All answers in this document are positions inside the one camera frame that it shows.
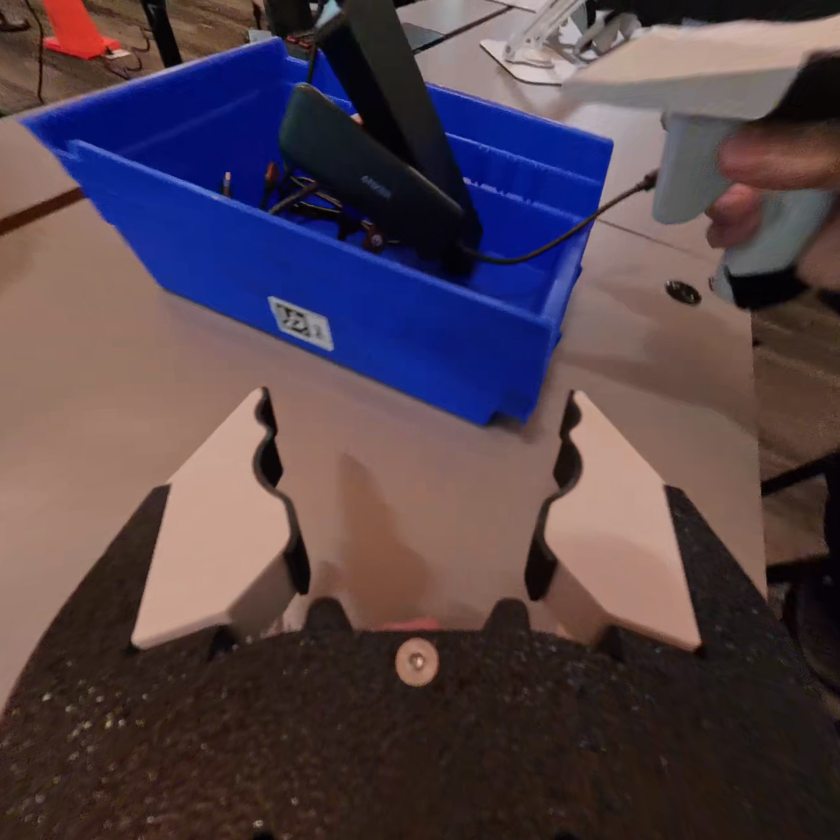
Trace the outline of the dark power bank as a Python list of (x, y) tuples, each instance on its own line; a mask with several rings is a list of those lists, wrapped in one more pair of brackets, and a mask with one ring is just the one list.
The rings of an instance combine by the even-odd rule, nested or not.
[(291, 168), (422, 259), (455, 248), (462, 207), (312, 85), (291, 89), (278, 142)]

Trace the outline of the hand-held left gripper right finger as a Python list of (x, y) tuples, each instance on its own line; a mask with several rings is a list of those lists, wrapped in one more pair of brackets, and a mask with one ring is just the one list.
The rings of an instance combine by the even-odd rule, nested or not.
[(665, 483), (580, 390), (567, 398), (524, 584), (550, 630), (595, 646), (622, 629), (696, 652), (700, 630)]

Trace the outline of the black table leg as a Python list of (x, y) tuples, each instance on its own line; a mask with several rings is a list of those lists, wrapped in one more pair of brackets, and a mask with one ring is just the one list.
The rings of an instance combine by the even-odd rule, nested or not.
[(157, 46), (164, 68), (179, 66), (183, 58), (177, 45), (166, 1), (140, 1), (150, 36)]

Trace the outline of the black usb hub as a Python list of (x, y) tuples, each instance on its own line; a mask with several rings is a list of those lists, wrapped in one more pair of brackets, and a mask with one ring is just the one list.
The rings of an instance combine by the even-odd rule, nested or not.
[(457, 206), (434, 200), (417, 214), (415, 233), (421, 223), (437, 229), (415, 250), (467, 278), (483, 228), (394, 3), (325, 2), (314, 37), (367, 133)]

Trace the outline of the white stand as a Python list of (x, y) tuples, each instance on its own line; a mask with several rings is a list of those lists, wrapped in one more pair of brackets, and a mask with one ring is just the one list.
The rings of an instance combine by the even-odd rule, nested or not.
[(634, 38), (635, 14), (598, 13), (591, 2), (550, 1), (506, 40), (484, 38), (480, 47), (517, 81), (559, 88), (573, 74)]

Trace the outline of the black flat device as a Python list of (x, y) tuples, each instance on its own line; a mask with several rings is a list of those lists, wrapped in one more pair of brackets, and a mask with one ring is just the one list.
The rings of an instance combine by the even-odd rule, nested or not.
[(445, 34), (430, 28), (405, 22), (401, 23), (401, 26), (413, 54), (431, 49), (447, 39)]

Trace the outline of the person's right hand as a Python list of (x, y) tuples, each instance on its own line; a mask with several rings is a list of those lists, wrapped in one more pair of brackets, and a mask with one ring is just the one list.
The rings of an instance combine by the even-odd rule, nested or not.
[(838, 128), (826, 123), (745, 127), (719, 146), (717, 168), (731, 184), (707, 210), (707, 241), (727, 249), (757, 234), (767, 195), (838, 191)]

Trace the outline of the blue plastic bin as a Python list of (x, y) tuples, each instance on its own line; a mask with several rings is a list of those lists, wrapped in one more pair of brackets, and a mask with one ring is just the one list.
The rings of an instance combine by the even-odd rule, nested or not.
[(463, 283), (362, 232), (259, 207), (304, 60), (278, 38), (21, 122), (158, 285), (477, 424), (533, 413), (590, 228)]

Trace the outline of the black cable orange plug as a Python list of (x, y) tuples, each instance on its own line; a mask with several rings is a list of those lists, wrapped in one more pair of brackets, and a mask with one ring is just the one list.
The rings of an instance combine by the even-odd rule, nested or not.
[(263, 214), (313, 228), (376, 256), (404, 245), (401, 239), (388, 235), (380, 225), (347, 206), (310, 176), (278, 161), (266, 164), (256, 207)]

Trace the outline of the orange traffic cone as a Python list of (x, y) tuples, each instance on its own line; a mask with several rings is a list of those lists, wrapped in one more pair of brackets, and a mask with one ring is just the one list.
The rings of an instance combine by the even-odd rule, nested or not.
[(42, 4), (52, 32), (41, 39), (45, 49), (80, 60), (94, 60), (123, 48), (117, 39), (99, 31), (82, 1), (43, 1)]

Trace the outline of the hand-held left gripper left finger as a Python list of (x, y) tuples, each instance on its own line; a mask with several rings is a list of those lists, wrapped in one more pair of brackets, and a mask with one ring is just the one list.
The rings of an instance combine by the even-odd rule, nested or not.
[(238, 643), (309, 593), (298, 515), (267, 388), (249, 393), (170, 478), (131, 644), (147, 650), (222, 627)]

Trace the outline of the black office chair base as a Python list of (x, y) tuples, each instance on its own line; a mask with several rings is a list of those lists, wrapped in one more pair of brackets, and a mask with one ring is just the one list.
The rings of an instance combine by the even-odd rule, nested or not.
[(826, 551), (771, 565), (770, 585), (790, 586), (782, 617), (813, 675), (839, 691), (839, 452), (816, 458), (761, 482), (761, 497), (821, 477), (826, 483), (823, 539)]

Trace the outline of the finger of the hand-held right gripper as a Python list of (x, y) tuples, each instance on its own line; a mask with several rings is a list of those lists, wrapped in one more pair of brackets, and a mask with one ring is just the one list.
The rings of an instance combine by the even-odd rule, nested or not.
[(783, 99), (811, 49), (811, 24), (653, 27), (578, 69), (582, 102), (713, 119), (754, 120)]

